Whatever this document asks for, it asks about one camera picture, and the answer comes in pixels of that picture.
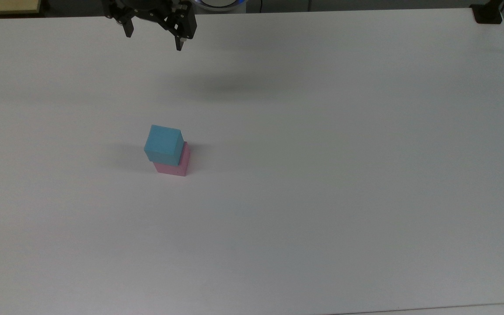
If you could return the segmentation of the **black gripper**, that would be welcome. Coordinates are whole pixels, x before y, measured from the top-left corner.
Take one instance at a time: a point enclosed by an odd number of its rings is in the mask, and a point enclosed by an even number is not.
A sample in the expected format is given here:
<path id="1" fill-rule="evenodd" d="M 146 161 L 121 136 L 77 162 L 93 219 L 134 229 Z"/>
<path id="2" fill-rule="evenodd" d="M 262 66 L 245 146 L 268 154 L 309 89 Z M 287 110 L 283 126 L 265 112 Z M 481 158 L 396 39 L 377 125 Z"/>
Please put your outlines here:
<path id="1" fill-rule="evenodd" d="M 126 37 L 134 32 L 133 18 L 154 22 L 175 38 L 177 51 L 194 38 L 197 22 L 190 0 L 104 0 L 103 15 L 123 27 Z"/>

